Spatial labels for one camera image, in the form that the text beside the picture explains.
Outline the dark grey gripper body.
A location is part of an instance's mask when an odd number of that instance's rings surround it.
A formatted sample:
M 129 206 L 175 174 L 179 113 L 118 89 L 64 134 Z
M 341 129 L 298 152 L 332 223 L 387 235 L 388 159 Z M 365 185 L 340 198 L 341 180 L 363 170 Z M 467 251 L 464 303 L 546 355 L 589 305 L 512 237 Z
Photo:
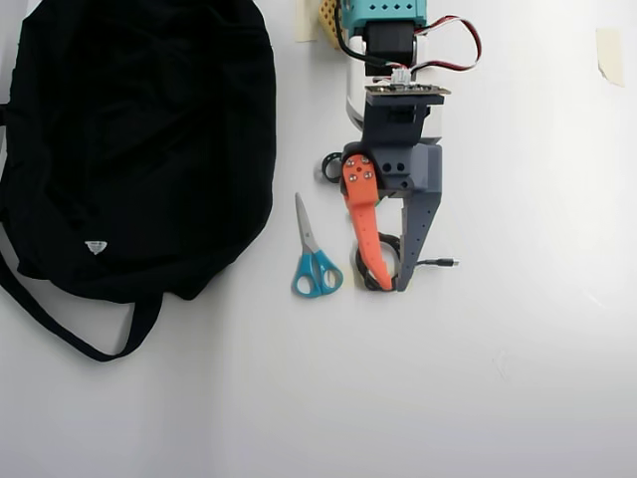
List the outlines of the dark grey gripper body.
M 346 166 L 355 155 L 365 156 L 374 166 L 380 197 L 408 197 L 414 191 L 442 191 L 442 147 L 437 144 L 417 143 L 414 146 L 368 145 L 351 142 L 342 152 L 342 179 L 340 189 L 344 193 L 349 176 L 358 178 L 362 173 L 356 166 Z

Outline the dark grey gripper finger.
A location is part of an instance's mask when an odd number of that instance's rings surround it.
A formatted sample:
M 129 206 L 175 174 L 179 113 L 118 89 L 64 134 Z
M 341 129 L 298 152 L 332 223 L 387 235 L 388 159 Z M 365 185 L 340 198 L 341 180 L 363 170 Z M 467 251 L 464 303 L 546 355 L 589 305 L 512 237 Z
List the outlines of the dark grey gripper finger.
M 395 284 L 398 292 L 406 290 L 413 276 L 440 203 L 440 192 L 414 192 L 403 199 L 400 265 Z

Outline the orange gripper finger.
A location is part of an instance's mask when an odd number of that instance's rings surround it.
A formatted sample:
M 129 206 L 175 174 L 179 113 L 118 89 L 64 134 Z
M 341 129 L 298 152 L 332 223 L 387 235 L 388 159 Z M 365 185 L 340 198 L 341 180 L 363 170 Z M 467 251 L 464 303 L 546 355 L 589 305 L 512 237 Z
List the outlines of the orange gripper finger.
M 382 290 L 392 289 L 392 278 L 383 259 L 377 229 L 375 206 L 379 200 L 376 173 L 372 161 L 353 154 L 342 166 L 344 201 L 358 242 L 363 264 Z

